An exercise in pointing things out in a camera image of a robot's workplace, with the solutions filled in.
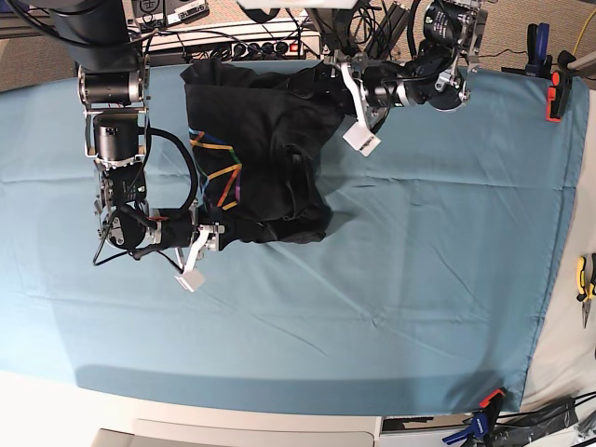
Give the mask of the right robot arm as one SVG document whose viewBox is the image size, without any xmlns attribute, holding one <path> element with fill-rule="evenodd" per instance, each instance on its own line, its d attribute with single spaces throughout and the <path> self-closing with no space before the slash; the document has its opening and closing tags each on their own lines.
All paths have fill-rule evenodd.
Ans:
<svg viewBox="0 0 596 447">
<path fill-rule="evenodd" d="M 151 34 L 132 34 L 119 1 L 34 1 L 51 20 L 35 18 L 20 1 L 8 2 L 40 34 L 63 43 L 78 66 L 78 97 L 84 108 L 84 150 L 96 166 L 96 214 L 102 245 L 136 261 L 150 253 L 176 252 L 177 279 L 196 274 L 206 248 L 215 248 L 223 227 L 199 221 L 199 176 L 190 152 L 172 133 L 151 126 L 148 115 Z M 177 209 L 152 210 L 145 166 L 154 138 L 171 142 L 190 175 L 190 190 Z"/>
</svg>

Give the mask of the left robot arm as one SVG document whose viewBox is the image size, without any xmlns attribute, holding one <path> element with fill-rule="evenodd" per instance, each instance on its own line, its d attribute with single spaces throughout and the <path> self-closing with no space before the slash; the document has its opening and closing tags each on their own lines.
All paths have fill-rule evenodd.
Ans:
<svg viewBox="0 0 596 447">
<path fill-rule="evenodd" d="M 393 108 L 428 103 L 447 112 L 468 101 L 467 77 L 479 66 L 486 19 L 481 1 L 432 1 L 423 15 L 423 39 L 409 61 L 336 49 L 324 63 L 351 94 L 358 124 L 375 134 Z"/>
</svg>

